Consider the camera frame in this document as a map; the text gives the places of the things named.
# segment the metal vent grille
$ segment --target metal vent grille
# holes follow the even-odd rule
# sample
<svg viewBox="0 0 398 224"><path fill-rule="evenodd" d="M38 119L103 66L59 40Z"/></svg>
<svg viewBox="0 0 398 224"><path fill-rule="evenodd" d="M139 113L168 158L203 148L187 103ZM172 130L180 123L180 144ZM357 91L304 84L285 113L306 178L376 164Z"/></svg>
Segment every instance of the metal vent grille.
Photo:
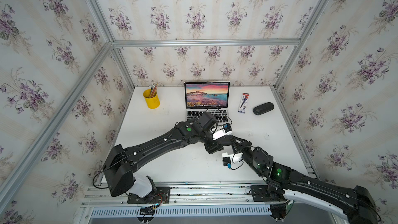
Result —
<svg viewBox="0 0 398 224"><path fill-rule="evenodd" d="M91 218L142 217L141 207L107 207L93 209ZM160 206L154 217L270 215L269 205L208 205L208 206Z"/></svg>

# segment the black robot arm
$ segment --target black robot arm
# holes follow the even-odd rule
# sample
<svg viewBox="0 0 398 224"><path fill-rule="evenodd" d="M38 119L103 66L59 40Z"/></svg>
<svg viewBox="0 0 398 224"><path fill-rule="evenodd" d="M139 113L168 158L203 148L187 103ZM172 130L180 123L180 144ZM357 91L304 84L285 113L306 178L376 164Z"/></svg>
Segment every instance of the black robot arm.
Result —
<svg viewBox="0 0 398 224"><path fill-rule="evenodd" d="M143 144L125 149L121 145L113 147L102 167L111 196L132 188L133 173L146 163L172 150L202 142L210 154L223 150L224 146L232 146L234 154L242 153L241 159L267 183L265 201L304 202L340 215L350 224L378 222L375 202L367 189L339 187L301 174L274 162L271 155L261 147L253 147L250 141L226 136L225 132L230 129L228 124L222 127L221 134L215 134L216 130L212 132L211 129L216 123L214 116L204 112L198 119L178 122L167 133ZM274 218L285 217L285 205L272 206Z"/></svg>

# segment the tabletop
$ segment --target tabletop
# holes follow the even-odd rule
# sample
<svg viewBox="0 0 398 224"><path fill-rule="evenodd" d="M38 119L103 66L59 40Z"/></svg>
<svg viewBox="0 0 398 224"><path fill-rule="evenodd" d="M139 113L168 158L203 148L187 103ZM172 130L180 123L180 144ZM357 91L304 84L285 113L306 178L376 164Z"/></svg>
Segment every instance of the tabletop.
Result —
<svg viewBox="0 0 398 224"><path fill-rule="evenodd" d="M160 106L156 109L147 107L142 96L146 89L148 87L134 89L115 145L127 148L142 144L168 132L176 122L186 120L184 87L159 87ZM245 114L238 112L242 93L250 95ZM266 102L273 103L275 108L255 115L253 107ZM270 87L230 87L228 113L234 136L251 141L253 146L260 146L274 157L275 162L308 175ZM221 156L224 152L232 154L231 146L208 154L202 143L196 143L152 160L137 173L150 176L154 182L262 181L246 163L237 170L224 167Z"/></svg>

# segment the floral wallpaper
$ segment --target floral wallpaper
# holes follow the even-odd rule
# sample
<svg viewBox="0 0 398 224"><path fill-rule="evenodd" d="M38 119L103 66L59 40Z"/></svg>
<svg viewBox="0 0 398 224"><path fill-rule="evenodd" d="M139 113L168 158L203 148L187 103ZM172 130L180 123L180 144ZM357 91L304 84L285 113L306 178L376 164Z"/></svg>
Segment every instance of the floral wallpaper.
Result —
<svg viewBox="0 0 398 224"><path fill-rule="evenodd" d="M279 90L321 177L369 189L386 224L398 220L397 16L398 0L331 0Z"/></svg>
<svg viewBox="0 0 398 224"><path fill-rule="evenodd" d="M3 183L104 40L84 0L0 0L0 9Z"/></svg>
<svg viewBox="0 0 398 224"><path fill-rule="evenodd" d="M108 91L98 83L98 74L103 84L109 85ZM92 184L115 141L128 98L126 82L108 57L3 213L2 221L72 223L84 188ZM0 150L3 155L7 147ZM7 157L1 160L5 169Z"/></svg>
<svg viewBox="0 0 398 224"><path fill-rule="evenodd" d="M125 47L136 86L181 86L201 80L234 86L274 85L293 46Z"/></svg>
<svg viewBox="0 0 398 224"><path fill-rule="evenodd" d="M98 2L116 40L155 40L297 38L318 0ZM340 8L345 3L336 1ZM63 26L67 19L59 22Z"/></svg>
<svg viewBox="0 0 398 224"><path fill-rule="evenodd" d="M0 0L0 10L3 183L105 41L84 0ZM1 213L2 223L71 223L93 168L115 140L128 97L108 57Z"/></svg>

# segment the laptop wallpaper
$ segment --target laptop wallpaper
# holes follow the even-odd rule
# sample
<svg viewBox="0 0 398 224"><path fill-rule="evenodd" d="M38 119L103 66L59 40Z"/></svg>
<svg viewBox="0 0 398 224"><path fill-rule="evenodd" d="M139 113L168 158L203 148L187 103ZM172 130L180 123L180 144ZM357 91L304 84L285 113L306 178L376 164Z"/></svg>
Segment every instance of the laptop wallpaper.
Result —
<svg viewBox="0 0 398 224"><path fill-rule="evenodd" d="M226 106L228 84L187 84L188 107Z"/></svg>

